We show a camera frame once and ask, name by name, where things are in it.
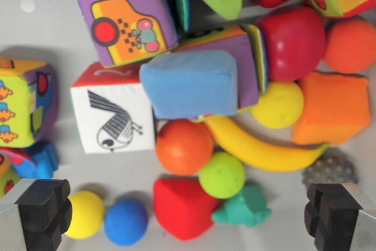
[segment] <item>blue ball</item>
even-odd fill
[[[146,232],[148,215],[144,205],[134,199],[112,206],[105,217],[105,233],[120,246],[134,245]]]

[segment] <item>teal toy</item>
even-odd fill
[[[237,195],[225,201],[222,208],[217,209],[211,219],[217,223],[231,225],[257,226],[271,214],[266,199],[259,185],[245,186]]]

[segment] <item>orange square cushion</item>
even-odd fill
[[[293,126],[296,144],[341,144],[370,122],[367,78],[313,72],[299,86],[304,109]]]

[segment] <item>toy banana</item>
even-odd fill
[[[269,144],[249,135],[225,116],[210,117],[205,124],[214,140],[225,151],[252,167],[271,172],[291,172],[306,168],[329,146],[323,143],[312,150]]]

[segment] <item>green ball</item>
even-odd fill
[[[227,199],[243,188],[246,173],[238,159],[226,152],[219,152],[200,170],[199,181],[210,196]]]

